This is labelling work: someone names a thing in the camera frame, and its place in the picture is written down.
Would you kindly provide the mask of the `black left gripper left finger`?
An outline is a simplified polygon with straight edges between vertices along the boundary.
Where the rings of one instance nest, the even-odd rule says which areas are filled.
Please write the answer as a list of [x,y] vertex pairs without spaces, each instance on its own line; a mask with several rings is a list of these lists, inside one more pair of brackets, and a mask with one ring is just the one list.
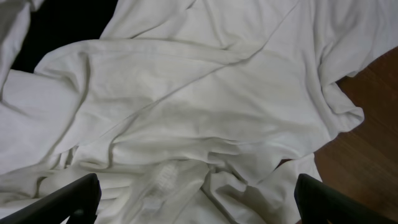
[[90,173],[2,218],[1,224],[93,224],[100,199],[100,182]]

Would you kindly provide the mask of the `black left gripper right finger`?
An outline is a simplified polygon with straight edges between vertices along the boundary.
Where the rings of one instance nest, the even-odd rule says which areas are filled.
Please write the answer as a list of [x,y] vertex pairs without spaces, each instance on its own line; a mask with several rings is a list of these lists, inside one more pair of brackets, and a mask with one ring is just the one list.
[[307,174],[298,176],[294,198],[302,224],[397,224]]

